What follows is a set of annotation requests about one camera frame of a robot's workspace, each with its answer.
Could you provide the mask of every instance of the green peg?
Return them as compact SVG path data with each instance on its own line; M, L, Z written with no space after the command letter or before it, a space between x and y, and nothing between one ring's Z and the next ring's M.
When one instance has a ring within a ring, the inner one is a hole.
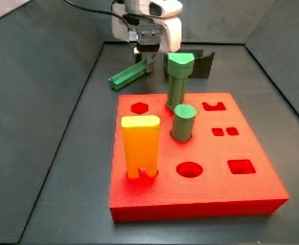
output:
M193 54L166 54L168 89L165 105L170 110L184 101L188 75L193 72L193 65Z
M196 110L189 104L177 104L173 109L170 137L185 142L192 137Z

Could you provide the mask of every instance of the white robot part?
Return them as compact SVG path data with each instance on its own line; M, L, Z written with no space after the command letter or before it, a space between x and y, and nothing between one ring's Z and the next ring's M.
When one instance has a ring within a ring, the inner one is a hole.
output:
M164 27L161 36L160 52L166 54L176 52L181 44L181 21L177 17L153 19L156 24Z
M182 10L177 0L125 0L126 12L156 18L176 16Z
M111 10L119 16L130 14L138 18L140 24L150 22L162 27L160 52L170 53L180 49L181 43L181 22L176 17L182 10L177 0L125 0L123 4L114 3ZM128 32L121 20L111 18L111 33L114 38L123 41L136 41L136 26L133 32Z

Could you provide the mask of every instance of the red block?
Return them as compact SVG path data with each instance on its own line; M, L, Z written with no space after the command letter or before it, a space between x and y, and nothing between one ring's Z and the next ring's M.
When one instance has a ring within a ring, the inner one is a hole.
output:
M158 174L149 178L140 170L140 177L130 180L119 120L136 115L136 103L148 105L141 115L161 118ZM119 96L107 204L114 222L267 214L288 199L232 96L186 94L184 103L197 114L192 137L178 143L169 136L165 94Z

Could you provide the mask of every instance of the yellow block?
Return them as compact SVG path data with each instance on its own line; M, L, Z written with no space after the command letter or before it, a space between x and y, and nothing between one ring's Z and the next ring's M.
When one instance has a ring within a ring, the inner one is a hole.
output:
M157 174L160 118L153 115L121 118L126 172L138 177L138 168L145 167L149 177Z

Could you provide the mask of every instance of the green cylinder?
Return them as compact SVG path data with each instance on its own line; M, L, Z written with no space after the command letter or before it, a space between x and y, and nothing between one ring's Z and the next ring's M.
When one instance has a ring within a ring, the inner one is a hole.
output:
M170 137L178 142L185 142L192 137L194 115L196 110L189 104L174 106Z

